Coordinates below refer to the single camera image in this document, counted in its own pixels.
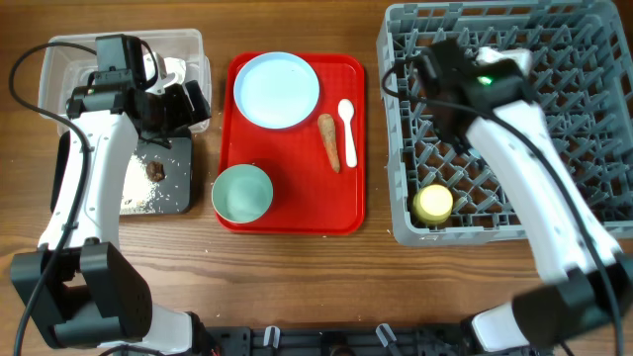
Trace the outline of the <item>white tissue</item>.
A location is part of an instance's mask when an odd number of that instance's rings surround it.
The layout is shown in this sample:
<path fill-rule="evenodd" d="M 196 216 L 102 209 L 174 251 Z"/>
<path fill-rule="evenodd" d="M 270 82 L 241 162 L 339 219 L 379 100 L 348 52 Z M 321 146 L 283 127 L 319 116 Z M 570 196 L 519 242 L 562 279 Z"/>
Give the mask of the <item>white tissue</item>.
<path fill-rule="evenodd" d="M 186 76 L 186 62 L 175 57 L 163 57 L 158 53 L 143 56 L 145 76 L 147 80 L 158 74 L 155 83 L 147 89 L 151 94 L 160 95 L 165 88 L 174 84 L 182 84 Z"/>

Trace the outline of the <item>light blue plate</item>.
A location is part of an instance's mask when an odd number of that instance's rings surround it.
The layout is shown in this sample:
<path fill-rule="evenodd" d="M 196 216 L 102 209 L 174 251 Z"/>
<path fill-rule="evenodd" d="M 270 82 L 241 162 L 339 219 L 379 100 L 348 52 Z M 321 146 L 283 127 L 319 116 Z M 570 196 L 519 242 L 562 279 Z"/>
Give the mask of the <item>light blue plate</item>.
<path fill-rule="evenodd" d="M 316 108 L 320 85 L 315 70 L 295 54 L 259 54 L 238 71 L 233 100 L 252 124 L 269 130 L 293 127 Z"/>

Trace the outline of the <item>white plastic spoon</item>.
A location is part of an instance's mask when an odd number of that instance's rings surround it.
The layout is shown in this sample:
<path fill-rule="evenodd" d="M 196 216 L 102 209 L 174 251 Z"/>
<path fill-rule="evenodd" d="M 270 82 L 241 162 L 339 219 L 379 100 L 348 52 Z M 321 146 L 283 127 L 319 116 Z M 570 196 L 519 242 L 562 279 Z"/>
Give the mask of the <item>white plastic spoon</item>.
<path fill-rule="evenodd" d="M 337 112 L 344 125 L 345 161 L 348 167 L 357 166 L 357 153 L 353 139 L 351 122 L 354 117 L 354 106 L 349 99 L 342 99 L 337 107 Z"/>

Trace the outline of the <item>mint green bowl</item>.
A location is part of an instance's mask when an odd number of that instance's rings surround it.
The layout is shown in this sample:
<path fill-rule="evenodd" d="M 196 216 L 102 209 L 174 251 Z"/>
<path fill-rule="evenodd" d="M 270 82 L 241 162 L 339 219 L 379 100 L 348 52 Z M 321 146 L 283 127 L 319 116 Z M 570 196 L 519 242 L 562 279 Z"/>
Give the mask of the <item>mint green bowl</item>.
<path fill-rule="evenodd" d="M 252 164 L 238 164 L 224 170 L 212 188 L 216 213 L 230 223 L 252 223 L 260 219 L 273 201 L 269 176 Z"/>

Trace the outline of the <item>yellow plastic cup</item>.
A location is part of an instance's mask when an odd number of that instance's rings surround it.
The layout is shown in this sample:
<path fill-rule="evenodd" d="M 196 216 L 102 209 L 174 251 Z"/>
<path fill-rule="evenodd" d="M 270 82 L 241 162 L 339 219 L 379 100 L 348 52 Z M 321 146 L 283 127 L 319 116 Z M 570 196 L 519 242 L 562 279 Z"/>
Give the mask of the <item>yellow plastic cup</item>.
<path fill-rule="evenodd" d="M 413 197 L 412 212 L 425 224 L 446 222 L 453 210 L 453 196 L 448 188 L 432 184 L 418 191 Z"/>

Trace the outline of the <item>brown carrot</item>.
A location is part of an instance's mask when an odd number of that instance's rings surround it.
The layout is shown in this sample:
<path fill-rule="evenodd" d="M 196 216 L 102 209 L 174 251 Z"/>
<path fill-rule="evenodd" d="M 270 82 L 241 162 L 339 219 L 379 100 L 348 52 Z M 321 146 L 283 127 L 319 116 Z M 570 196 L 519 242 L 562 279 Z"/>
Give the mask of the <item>brown carrot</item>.
<path fill-rule="evenodd" d="M 321 114 L 317 119 L 317 125 L 330 167 L 335 173 L 339 173 L 340 161 L 337 152 L 336 129 L 333 117 L 330 114 Z"/>

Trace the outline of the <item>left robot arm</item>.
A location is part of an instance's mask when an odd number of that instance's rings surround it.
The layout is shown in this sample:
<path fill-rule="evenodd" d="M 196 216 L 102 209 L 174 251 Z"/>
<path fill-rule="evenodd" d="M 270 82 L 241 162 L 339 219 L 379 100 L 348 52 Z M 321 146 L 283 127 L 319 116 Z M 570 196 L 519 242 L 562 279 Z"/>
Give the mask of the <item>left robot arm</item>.
<path fill-rule="evenodd" d="M 10 277 L 53 349 L 104 347 L 153 355 L 207 355 L 214 341 L 192 312 L 156 305 L 119 249 L 120 204 L 139 134 L 167 134 L 207 119 L 197 81 L 155 94 L 143 80 L 74 89 L 62 122 L 69 148 L 53 214 L 34 252 Z"/>

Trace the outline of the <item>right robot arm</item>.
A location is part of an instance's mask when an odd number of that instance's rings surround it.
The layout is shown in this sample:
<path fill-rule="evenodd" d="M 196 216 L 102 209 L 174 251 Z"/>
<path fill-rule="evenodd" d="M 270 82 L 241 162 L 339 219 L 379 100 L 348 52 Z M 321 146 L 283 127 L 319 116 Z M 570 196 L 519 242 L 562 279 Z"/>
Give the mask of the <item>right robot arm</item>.
<path fill-rule="evenodd" d="M 473 316 L 478 346 L 547 348 L 610 323 L 623 354 L 632 259 L 579 192 L 521 66 L 504 55 L 474 62 L 454 41 L 423 48 L 413 66 L 437 135 L 484 158 L 525 230 L 543 282 Z"/>

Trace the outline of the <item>grey dishwasher rack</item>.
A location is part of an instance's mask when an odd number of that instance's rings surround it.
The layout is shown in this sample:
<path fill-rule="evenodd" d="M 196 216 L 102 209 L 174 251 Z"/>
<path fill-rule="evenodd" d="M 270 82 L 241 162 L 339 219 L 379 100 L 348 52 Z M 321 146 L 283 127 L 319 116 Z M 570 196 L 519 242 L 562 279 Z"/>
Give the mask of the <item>grey dishwasher rack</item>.
<path fill-rule="evenodd" d="M 405 3 L 384 15 L 376 48 L 387 117 L 387 164 L 395 240 L 408 246 L 483 244 L 525 233 L 502 188 L 475 154 L 433 131 L 422 105 L 396 95 L 418 87 L 392 65 L 455 39 L 470 56 L 483 46 L 532 52 L 529 79 L 550 137 L 590 209 L 615 237 L 632 234 L 632 58 L 610 1 Z M 439 184 L 453 196 L 442 224 L 412 212 L 415 194 Z"/>

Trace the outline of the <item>black plastic bin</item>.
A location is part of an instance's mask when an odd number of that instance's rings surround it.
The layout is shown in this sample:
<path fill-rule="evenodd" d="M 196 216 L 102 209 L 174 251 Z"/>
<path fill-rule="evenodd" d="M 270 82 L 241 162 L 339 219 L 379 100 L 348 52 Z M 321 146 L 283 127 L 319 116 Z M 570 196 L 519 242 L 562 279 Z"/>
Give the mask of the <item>black plastic bin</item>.
<path fill-rule="evenodd" d="M 163 164 L 165 178 L 157 182 L 161 190 L 170 195 L 170 200 L 162 206 L 163 213 L 151 215 L 184 214 L 191 206 L 191 188 L 193 178 L 193 141 L 188 129 L 181 130 L 169 137 L 171 148 L 139 141 L 135 152 L 146 155 L 148 163 L 157 161 Z"/>

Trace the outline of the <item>brown food scrap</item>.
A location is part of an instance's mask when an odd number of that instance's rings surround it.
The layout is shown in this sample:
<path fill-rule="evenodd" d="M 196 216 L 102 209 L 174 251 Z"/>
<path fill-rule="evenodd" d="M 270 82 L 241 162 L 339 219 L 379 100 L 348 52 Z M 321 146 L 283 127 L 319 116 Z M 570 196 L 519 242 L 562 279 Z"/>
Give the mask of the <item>brown food scrap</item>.
<path fill-rule="evenodd" d="M 146 167 L 145 172 L 149 181 L 157 183 L 165 178 L 164 166 L 157 161 L 150 161 Z"/>

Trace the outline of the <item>white rice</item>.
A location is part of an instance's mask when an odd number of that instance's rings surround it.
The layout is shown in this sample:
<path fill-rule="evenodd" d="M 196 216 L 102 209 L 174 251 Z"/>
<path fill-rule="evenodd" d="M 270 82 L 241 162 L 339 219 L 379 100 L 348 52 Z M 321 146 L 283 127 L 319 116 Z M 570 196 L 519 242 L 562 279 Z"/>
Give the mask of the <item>white rice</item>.
<path fill-rule="evenodd" d="M 150 215 L 163 213 L 162 208 L 170 200 L 170 195 L 163 192 L 157 182 L 151 181 L 146 173 L 148 161 L 146 155 L 132 156 L 128 165 L 120 214 Z"/>

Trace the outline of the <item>clear plastic bin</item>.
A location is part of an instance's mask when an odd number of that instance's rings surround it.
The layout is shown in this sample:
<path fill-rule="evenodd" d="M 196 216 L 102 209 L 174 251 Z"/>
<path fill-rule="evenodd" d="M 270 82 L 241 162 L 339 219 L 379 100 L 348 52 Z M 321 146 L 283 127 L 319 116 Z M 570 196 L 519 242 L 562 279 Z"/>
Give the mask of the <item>clear plastic bin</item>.
<path fill-rule="evenodd" d="M 149 49 L 163 57 L 175 57 L 186 62 L 186 82 L 197 80 L 212 109 L 212 75 L 206 57 L 202 34 L 196 29 L 129 31 L 149 45 Z M 56 36 L 45 50 L 42 66 L 38 106 L 64 117 L 66 102 L 74 88 L 88 83 L 89 75 L 98 69 L 95 41 L 101 33 Z"/>

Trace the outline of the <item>red serving tray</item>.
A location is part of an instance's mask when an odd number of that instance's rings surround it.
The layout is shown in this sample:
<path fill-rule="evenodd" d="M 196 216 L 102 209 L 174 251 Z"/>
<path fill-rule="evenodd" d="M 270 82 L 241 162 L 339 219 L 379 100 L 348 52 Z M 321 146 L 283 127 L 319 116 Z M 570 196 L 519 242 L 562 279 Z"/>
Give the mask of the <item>red serving tray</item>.
<path fill-rule="evenodd" d="M 219 169 L 239 164 L 261 168 L 271 179 L 273 199 L 258 220 L 220 224 L 238 233 L 349 234 L 364 221 L 366 203 L 366 90 L 365 69 L 347 54 L 305 53 L 302 58 L 315 70 L 320 85 L 315 112 L 297 126 L 280 131 L 250 123 L 233 99 L 233 84 L 254 53 L 236 56 L 227 71 Z M 338 103 L 354 106 L 351 122 L 357 149 L 356 167 L 334 172 L 320 137 L 317 117 L 337 114 Z"/>

